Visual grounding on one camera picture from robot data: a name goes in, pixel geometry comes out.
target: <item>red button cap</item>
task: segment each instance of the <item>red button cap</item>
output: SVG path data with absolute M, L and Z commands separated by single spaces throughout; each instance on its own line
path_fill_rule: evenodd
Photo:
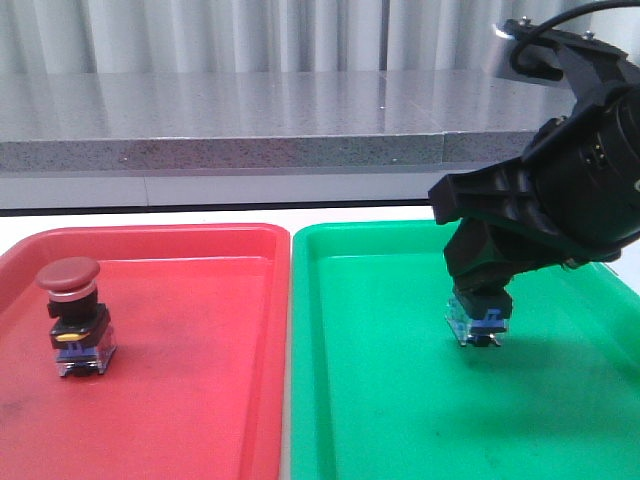
M 68 292 L 89 284 L 100 272 L 100 264 L 89 257 L 56 260 L 36 275 L 39 287 L 53 292 Z

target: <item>cable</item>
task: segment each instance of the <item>cable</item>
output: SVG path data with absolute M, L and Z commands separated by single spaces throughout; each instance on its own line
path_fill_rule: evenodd
M 535 27 L 526 37 L 518 42 L 513 51 L 511 52 L 511 56 L 509 57 L 509 63 L 511 64 L 511 68 L 517 73 L 528 75 L 528 76 L 539 76 L 540 71 L 537 68 L 528 68 L 520 63 L 518 63 L 518 57 L 522 53 L 522 51 L 530 45 L 533 40 L 538 38 L 547 30 L 552 29 L 556 25 L 560 25 L 566 21 L 572 20 L 577 17 L 581 17 L 582 15 L 586 15 L 588 13 L 598 12 L 600 10 L 610 10 L 614 8 L 625 8 L 625 7 L 640 7 L 640 0 L 603 0 L 601 2 L 592 2 L 586 5 L 581 5 L 576 8 L 572 8 L 571 10 L 567 10 L 555 17 L 550 18 L 544 23 L 541 23 L 537 27 Z M 548 77 L 552 80 L 560 80 L 562 78 L 561 72 L 555 68 L 551 69 L 547 68 Z M 557 75 L 554 75 L 554 72 L 559 72 L 560 78 Z

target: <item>plastic tray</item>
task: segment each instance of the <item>plastic tray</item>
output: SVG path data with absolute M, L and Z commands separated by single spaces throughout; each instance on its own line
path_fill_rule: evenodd
M 602 265 L 516 277 L 502 347 L 458 346 L 432 222 L 294 238 L 292 478 L 640 477 L 640 299 Z
M 74 228 L 0 258 L 0 478 L 276 479 L 289 234 L 270 225 Z M 118 350 L 56 373 L 45 264 L 102 270 Z

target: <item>white curtain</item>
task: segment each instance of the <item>white curtain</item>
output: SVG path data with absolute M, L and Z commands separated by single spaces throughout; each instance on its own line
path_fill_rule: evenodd
M 477 68 L 583 0 L 0 0 L 0 74 Z M 640 8 L 569 22 L 640 59 Z

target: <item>table surface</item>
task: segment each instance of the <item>table surface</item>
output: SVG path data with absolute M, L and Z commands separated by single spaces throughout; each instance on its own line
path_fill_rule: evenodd
M 258 222 L 279 225 L 286 228 L 293 236 L 300 229 L 318 223 L 421 220 L 432 218 L 433 212 L 430 208 L 424 206 L 0 217 L 0 231 L 2 231 L 2 237 L 0 237 L 0 254 L 6 252 L 23 238 L 45 230 L 62 227 Z M 639 265 L 640 242 L 636 242 L 623 251 L 620 260 L 609 266 L 627 285 L 640 294 Z M 289 352 L 287 352 L 285 382 L 287 387 L 289 387 Z M 290 389 L 286 388 L 283 415 L 281 479 L 290 478 L 289 392 Z

